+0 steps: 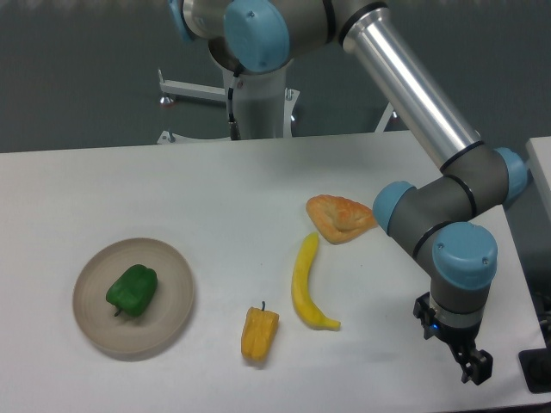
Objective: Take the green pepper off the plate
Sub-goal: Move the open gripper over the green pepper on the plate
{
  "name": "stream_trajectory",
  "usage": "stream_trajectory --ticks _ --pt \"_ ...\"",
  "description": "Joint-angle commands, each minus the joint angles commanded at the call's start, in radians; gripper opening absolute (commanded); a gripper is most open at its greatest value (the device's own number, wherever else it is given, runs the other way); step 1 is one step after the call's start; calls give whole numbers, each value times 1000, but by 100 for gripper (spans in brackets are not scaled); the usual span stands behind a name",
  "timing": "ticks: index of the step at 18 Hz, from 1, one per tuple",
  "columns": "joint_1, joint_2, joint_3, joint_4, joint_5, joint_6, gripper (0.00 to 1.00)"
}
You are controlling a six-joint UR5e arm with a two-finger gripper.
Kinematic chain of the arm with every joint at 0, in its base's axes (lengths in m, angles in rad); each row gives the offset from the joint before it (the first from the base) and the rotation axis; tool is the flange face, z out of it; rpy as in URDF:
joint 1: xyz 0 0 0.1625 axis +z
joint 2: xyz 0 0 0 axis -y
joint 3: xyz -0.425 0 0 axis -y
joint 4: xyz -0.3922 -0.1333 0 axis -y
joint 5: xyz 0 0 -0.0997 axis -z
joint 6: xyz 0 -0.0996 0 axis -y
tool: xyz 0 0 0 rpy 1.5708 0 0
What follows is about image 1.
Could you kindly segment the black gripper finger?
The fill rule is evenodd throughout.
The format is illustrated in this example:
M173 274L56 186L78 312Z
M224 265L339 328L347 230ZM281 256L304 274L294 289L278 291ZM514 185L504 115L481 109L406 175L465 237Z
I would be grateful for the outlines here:
M436 334L435 312L430 307L430 294L425 293L415 300L413 316L418 319L424 330L424 339L430 339Z
M460 365L461 382L481 385L492 377L493 357L485 350L478 350L473 343L455 346L455 360Z

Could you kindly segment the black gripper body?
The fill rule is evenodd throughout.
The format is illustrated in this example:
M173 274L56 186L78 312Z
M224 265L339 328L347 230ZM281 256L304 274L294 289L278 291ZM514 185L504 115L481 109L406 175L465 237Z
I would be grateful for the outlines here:
M454 314L430 311L428 337L448 344L455 352L468 354L475 348L481 316L477 313Z

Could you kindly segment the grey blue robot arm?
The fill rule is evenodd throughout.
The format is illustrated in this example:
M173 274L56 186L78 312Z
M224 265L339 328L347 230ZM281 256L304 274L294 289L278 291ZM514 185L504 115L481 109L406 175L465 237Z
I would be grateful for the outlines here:
M413 309L424 336L449 346L463 382L488 380L493 359L475 339L498 246L473 219L523 192L523 160L485 145L400 38L382 1L172 1L169 10L183 40L207 40L225 70L260 80L243 98L236 97L237 80L226 81L233 140L283 135L284 93L269 89L268 76L293 59L337 42L361 62L442 174L422 188L383 188L375 219L430 276L429 292Z

